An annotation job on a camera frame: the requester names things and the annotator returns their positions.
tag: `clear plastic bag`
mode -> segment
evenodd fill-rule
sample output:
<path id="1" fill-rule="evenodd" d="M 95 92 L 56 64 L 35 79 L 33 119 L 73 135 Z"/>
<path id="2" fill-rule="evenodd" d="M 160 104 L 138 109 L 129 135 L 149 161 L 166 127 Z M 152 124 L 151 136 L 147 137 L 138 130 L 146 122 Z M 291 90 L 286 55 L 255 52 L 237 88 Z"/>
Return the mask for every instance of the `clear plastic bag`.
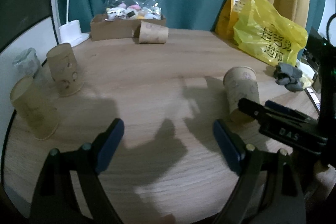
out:
<path id="1" fill-rule="evenodd" d="M 105 0 L 107 20 L 161 19 L 162 0 Z"/>
<path id="2" fill-rule="evenodd" d="M 13 66 L 17 69 L 19 78 L 26 75 L 35 77 L 41 69 L 41 63 L 37 58 L 34 48 L 26 49 L 16 56 L 13 61 Z"/>

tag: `wooden table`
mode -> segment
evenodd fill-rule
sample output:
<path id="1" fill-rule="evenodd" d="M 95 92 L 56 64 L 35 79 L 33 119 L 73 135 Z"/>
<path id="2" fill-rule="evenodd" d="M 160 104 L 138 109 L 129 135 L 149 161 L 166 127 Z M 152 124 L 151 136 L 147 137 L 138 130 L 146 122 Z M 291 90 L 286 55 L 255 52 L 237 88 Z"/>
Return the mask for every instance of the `wooden table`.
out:
<path id="1" fill-rule="evenodd" d="M 28 202 L 50 149 L 78 149 L 120 117 L 125 136 L 99 179 L 125 223 L 147 223 L 167 214 L 177 223 L 191 223 L 217 213 L 238 178 L 213 137 L 215 119 L 223 118 L 259 149 L 291 151 L 258 133 L 256 121 L 230 122 L 222 79 L 233 66 L 256 71 L 262 103 L 272 99 L 318 116 L 305 92 L 277 85 L 273 68 L 210 32 L 171 29 L 165 45 L 88 40 L 73 51 L 85 75 L 75 95 L 58 98 L 48 66 L 43 68 L 48 77 L 43 90 L 63 119 L 56 133 L 38 141 L 16 116 L 9 134 L 4 180 Z M 73 184 L 82 212 L 90 215 L 76 174 Z"/>

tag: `screw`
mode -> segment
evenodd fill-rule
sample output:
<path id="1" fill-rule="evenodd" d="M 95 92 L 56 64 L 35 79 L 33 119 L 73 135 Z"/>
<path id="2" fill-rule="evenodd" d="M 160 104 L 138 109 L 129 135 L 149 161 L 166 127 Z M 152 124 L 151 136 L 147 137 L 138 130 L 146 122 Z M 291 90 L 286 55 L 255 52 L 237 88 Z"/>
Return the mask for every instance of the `screw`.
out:
<path id="1" fill-rule="evenodd" d="M 281 149 L 279 150 L 279 152 L 280 152 L 280 154 L 283 155 L 283 156 L 287 156 L 287 155 L 288 155 L 288 152 L 287 152 L 286 149 L 281 148 Z"/>
<path id="2" fill-rule="evenodd" d="M 59 153 L 59 150 L 57 148 L 53 148 L 49 153 L 51 156 L 56 156 Z"/>
<path id="3" fill-rule="evenodd" d="M 91 149 L 91 143 L 84 143 L 82 145 L 82 149 L 87 151 L 87 150 L 90 150 Z"/>
<path id="4" fill-rule="evenodd" d="M 255 150 L 255 146 L 252 143 L 248 143 L 245 147 L 250 152 L 253 152 Z"/>

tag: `paper cup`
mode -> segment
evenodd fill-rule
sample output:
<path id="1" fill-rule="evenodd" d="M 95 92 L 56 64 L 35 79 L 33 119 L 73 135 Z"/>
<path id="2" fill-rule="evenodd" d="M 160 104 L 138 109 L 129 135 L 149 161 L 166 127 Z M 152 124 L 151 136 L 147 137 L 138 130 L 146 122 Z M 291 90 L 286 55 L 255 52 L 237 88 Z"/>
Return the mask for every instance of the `paper cup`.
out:
<path id="1" fill-rule="evenodd" d="M 69 43 L 53 47 L 47 53 L 51 76 L 61 97 L 72 95 L 83 86 L 82 75 L 78 72 L 77 61 Z"/>
<path id="2" fill-rule="evenodd" d="M 30 75 L 23 77 L 13 87 L 10 101 L 18 115 L 27 122 L 35 138 L 49 138 L 60 123 L 56 108 L 38 89 Z"/>
<path id="3" fill-rule="evenodd" d="M 233 67 L 223 79 L 229 102 L 230 119 L 233 122 L 251 122 L 254 119 L 238 110 L 238 102 L 246 98 L 259 103 L 258 83 L 253 69 L 249 67 Z"/>
<path id="4" fill-rule="evenodd" d="M 158 43 L 164 44 L 168 39 L 168 28 L 141 21 L 139 44 L 142 43 Z"/>

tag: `blue gripper pad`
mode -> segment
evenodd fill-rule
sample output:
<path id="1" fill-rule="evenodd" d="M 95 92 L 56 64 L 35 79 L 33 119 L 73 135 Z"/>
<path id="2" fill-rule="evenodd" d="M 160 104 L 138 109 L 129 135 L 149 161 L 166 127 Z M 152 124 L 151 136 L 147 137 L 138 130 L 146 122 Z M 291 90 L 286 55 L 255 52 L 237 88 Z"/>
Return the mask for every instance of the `blue gripper pad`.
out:
<path id="1" fill-rule="evenodd" d="M 116 151 L 121 138 L 124 136 L 125 125 L 121 119 L 115 119 L 105 133 L 108 137 L 97 154 L 96 173 L 99 174 L 107 169 Z"/>
<path id="2" fill-rule="evenodd" d="M 283 114 L 287 114 L 287 115 L 290 115 L 291 112 L 293 111 L 292 109 L 288 108 L 288 107 L 285 107 L 283 105 L 280 105 L 276 102 L 273 102 L 271 100 L 267 100 L 265 102 L 265 107 L 268 107 L 270 109 L 273 109 L 277 112 L 280 112 L 280 113 L 283 113 Z"/>
<path id="3" fill-rule="evenodd" d="M 231 171 L 239 175 L 242 171 L 241 161 L 245 158 L 245 144 L 242 139 L 226 127 L 224 122 L 216 120 L 213 134 Z"/>

